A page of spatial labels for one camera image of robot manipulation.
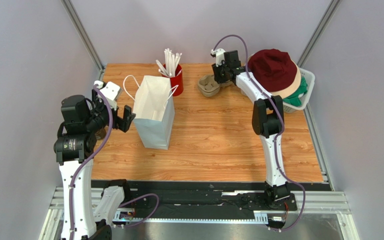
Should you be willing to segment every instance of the bag handle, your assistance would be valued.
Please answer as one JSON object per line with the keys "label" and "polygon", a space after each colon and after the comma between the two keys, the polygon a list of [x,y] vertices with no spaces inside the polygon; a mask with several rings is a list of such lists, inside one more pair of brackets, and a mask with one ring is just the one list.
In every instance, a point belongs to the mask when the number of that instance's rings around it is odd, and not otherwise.
{"label": "bag handle", "polygon": [[136,99],[135,99],[134,97],[132,97],[132,96],[130,95],[130,93],[127,91],[127,89],[126,89],[126,80],[127,80],[128,77],[133,77],[133,78],[134,78],[134,81],[135,81],[136,84],[137,84],[137,87],[140,88],[138,81],[136,80],[135,76],[133,76],[133,75],[128,75],[128,76],[126,76],[126,77],[124,78],[124,82],[122,82],[122,87],[124,88],[125,93],[126,93],[128,96],[130,96],[130,98],[132,98],[132,99],[136,102]]}
{"label": "bag handle", "polygon": [[172,87],[170,89],[172,92],[171,92],[170,96],[168,96],[167,100],[165,100],[165,102],[164,102],[164,109],[166,108],[166,106],[165,106],[166,102],[173,96],[173,94],[175,93],[175,91],[177,90],[178,87],[179,87],[179,85],[175,85],[174,87]]}

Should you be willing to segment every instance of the hat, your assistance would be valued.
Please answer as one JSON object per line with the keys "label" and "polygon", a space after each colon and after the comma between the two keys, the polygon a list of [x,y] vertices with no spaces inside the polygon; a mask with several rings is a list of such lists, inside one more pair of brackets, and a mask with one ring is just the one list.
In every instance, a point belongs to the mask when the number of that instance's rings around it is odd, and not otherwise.
{"label": "hat", "polygon": [[249,58],[248,68],[264,89],[283,99],[299,88],[302,79],[290,55],[277,49],[256,52]]}

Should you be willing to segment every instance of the gift bag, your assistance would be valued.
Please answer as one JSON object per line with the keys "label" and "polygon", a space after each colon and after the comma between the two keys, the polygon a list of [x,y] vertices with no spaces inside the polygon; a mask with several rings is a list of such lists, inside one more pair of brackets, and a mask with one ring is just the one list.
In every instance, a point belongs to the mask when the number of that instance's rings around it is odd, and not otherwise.
{"label": "gift bag", "polygon": [[[126,80],[133,77],[138,90],[132,97],[126,89]],[[178,85],[172,87],[170,79],[161,76],[144,76],[141,85],[133,75],[125,77],[125,93],[134,100],[134,126],[145,148],[169,149],[170,136],[175,116],[173,94]]]}

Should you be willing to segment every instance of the white wall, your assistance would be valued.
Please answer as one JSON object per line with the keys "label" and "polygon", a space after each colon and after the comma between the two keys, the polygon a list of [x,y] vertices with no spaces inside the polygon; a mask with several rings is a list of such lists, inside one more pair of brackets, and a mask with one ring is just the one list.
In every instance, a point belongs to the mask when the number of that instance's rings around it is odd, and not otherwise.
{"label": "white wall", "polygon": [[384,239],[384,1],[342,1],[304,68],[331,180],[361,239]]}
{"label": "white wall", "polygon": [[[181,63],[213,63],[210,50],[228,34],[250,53],[276,48],[298,61],[330,0],[72,0],[101,60],[155,63],[164,49]],[[238,39],[220,47],[245,51]]]}
{"label": "white wall", "polygon": [[0,239],[38,239],[61,183],[61,100],[97,77],[59,0],[0,0]]}

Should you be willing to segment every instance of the white basket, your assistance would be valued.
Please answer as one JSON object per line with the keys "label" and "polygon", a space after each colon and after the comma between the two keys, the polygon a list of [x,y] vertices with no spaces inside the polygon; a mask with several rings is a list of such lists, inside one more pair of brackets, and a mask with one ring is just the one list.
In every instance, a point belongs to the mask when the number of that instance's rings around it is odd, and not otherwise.
{"label": "white basket", "polygon": [[283,103],[283,112],[284,113],[294,113],[297,110],[303,110],[305,109],[306,105],[309,102],[309,99],[311,98],[312,90],[314,89],[315,85],[315,75],[311,73],[308,70],[304,70],[300,68],[301,76],[306,79],[307,83],[307,93],[300,97],[301,105],[300,106],[293,106],[288,103]]}

